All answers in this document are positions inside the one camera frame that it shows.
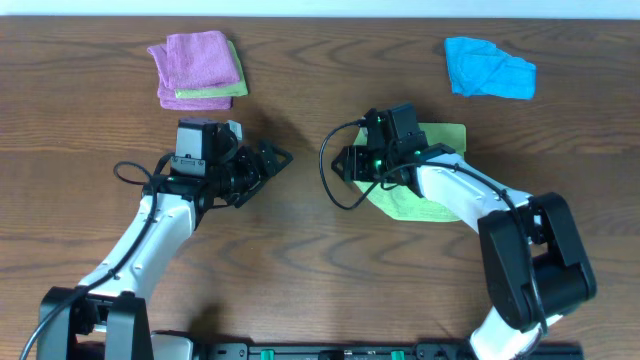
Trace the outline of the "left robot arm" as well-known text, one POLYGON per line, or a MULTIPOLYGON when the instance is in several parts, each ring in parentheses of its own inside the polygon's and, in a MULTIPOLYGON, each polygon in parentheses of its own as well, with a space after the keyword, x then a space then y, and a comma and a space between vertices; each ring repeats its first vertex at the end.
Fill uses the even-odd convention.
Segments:
POLYGON ((145 171, 134 219, 105 259, 75 288, 53 287, 21 356, 40 359, 208 359, 210 347, 179 332, 151 330, 147 303, 171 259, 205 213, 239 208, 289 165, 262 140, 251 148, 234 121, 183 118, 176 148, 145 171))

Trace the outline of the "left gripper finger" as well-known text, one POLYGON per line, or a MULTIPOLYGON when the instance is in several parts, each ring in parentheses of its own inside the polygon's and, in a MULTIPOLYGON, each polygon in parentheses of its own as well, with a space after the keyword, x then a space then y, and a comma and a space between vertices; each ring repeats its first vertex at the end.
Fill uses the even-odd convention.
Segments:
POLYGON ((268 140, 258 143, 258 155, 261 171, 266 176, 275 176, 293 161, 291 153, 281 149, 268 140))
POLYGON ((253 196, 255 196, 266 185, 267 182, 268 178, 261 179, 256 184, 250 186, 246 191, 235 195, 232 205, 235 208, 242 207, 253 196))

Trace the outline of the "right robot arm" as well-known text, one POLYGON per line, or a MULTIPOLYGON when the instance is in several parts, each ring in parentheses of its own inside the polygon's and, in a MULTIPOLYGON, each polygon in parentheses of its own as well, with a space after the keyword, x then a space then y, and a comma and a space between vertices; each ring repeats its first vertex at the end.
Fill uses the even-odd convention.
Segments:
POLYGON ((492 308, 459 358, 582 358, 578 347, 541 342, 552 325, 597 293, 566 200, 504 186, 451 146, 430 142, 411 104, 370 109, 352 124, 365 130, 366 141, 344 147, 332 160, 344 182, 385 191, 406 187, 444 206, 479 236, 492 308))

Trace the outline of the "light green microfiber cloth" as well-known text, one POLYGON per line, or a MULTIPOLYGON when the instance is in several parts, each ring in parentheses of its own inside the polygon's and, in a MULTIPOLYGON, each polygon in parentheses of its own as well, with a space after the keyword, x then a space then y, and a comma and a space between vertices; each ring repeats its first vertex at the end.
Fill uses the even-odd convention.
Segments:
MULTIPOLYGON (((466 127, 456 123, 420 123, 430 144, 444 143, 464 156, 466 127)), ((406 187, 382 190, 376 187, 367 199, 384 214, 397 221, 449 223, 459 218, 443 205, 419 198, 406 187)))

